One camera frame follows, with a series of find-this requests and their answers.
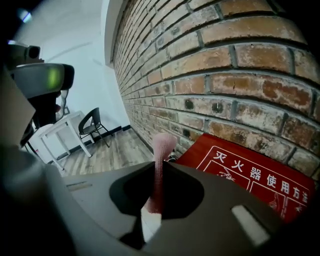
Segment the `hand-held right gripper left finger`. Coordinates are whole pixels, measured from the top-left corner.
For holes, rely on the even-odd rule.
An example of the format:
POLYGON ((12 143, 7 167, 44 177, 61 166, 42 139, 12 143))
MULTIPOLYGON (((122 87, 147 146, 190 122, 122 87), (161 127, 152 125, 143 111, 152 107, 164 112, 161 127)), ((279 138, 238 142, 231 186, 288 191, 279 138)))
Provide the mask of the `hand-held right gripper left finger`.
POLYGON ((63 181, 81 208, 105 232, 133 249, 144 245, 141 209, 153 190, 154 162, 72 175, 63 181))

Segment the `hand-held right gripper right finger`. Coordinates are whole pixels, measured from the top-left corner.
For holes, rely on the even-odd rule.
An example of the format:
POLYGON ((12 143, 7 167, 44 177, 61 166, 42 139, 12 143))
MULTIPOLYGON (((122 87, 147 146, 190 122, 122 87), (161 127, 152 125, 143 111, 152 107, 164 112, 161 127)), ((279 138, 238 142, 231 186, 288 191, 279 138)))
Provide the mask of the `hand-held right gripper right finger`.
POLYGON ((165 163, 162 223, 143 246, 153 256, 255 256, 283 247, 284 222, 233 181, 165 163))

